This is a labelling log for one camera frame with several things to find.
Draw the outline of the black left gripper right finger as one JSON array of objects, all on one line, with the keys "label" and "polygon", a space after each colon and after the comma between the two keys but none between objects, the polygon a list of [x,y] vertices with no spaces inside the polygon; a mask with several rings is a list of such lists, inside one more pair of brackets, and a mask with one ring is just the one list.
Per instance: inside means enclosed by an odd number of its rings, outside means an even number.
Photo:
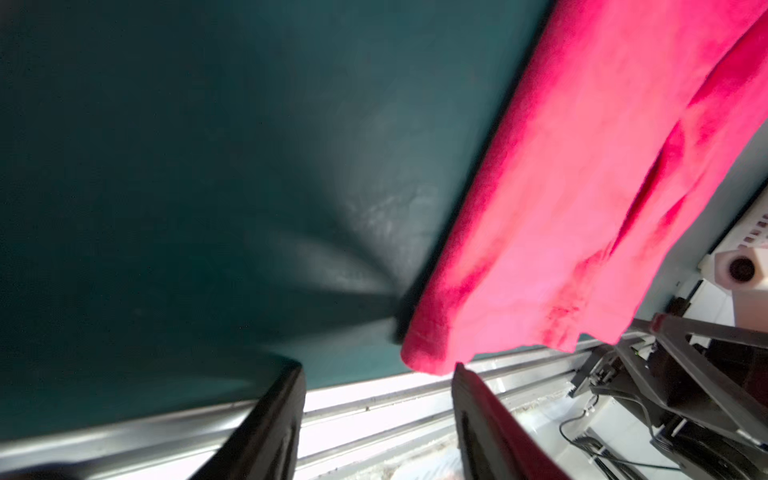
[{"label": "black left gripper right finger", "polygon": [[478,374],[455,366],[451,381],[456,430],[467,479],[566,479]]}]

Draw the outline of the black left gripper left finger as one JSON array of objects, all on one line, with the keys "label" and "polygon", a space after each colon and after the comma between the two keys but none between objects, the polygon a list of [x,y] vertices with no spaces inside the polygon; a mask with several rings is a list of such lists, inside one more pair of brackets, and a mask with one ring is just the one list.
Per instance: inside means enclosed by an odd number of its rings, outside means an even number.
[{"label": "black left gripper left finger", "polygon": [[194,479],[292,479],[306,398],[306,377],[291,363]]}]

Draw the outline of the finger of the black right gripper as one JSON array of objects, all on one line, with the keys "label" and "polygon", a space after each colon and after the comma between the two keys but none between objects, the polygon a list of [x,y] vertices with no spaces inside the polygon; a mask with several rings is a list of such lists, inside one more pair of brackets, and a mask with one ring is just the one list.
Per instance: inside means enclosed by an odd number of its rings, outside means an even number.
[{"label": "finger of the black right gripper", "polygon": [[632,329],[652,335],[702,391],[701,395],[694,394],[683,403],[672,402],[670,396],[677,391],[675,382],[653,375],[627,341],[621,340],[614,350],[642,395],[656,405],[722,436],[750,447],[767,445],[767,405],[712,364],[686,339],[688,335],[700,335],[765,350],[765,333],[667,314],[658,314],[650,322],[636,319]]}]

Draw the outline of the magenta t-shirt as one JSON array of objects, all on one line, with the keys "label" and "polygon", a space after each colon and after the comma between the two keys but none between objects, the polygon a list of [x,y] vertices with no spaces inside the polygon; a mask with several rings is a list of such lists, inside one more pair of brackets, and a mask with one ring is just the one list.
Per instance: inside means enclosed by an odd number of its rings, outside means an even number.
[{"label": "magenta t-shirt", "polygon": [[403,340],[444,375],[613,344],[767,117],[763,1],[559,1]]}]

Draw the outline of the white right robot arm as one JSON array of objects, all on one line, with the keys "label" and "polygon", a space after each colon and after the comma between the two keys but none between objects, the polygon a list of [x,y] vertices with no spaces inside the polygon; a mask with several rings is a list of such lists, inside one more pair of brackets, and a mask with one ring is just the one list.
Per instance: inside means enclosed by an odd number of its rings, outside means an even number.
[{"label": "white right robot arm", "polygon": [[767,251],[739,248],[714,260],[733,301],[731,326],[658,314],[636,327],[669,359],[652,369],[625,342],[615,350],[656,405],[745,445],[767,448]]}]

